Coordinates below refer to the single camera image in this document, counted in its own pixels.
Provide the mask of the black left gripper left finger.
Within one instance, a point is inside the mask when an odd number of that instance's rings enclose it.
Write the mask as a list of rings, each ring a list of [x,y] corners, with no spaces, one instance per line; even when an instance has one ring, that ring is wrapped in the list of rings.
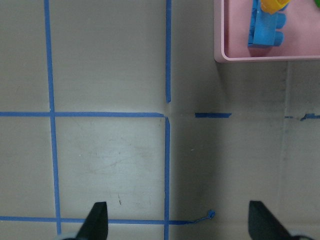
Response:
[[[108,237],[107,203],[96,202],[91,208],[75,240],[106,240]]]

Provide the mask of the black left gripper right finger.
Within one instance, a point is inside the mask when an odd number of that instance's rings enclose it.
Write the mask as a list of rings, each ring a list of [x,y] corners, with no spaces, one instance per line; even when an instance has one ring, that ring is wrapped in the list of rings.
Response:
[[[287,229],[262,201],[251,200],[248,209],[248,233],[252,240],[294,240]]]

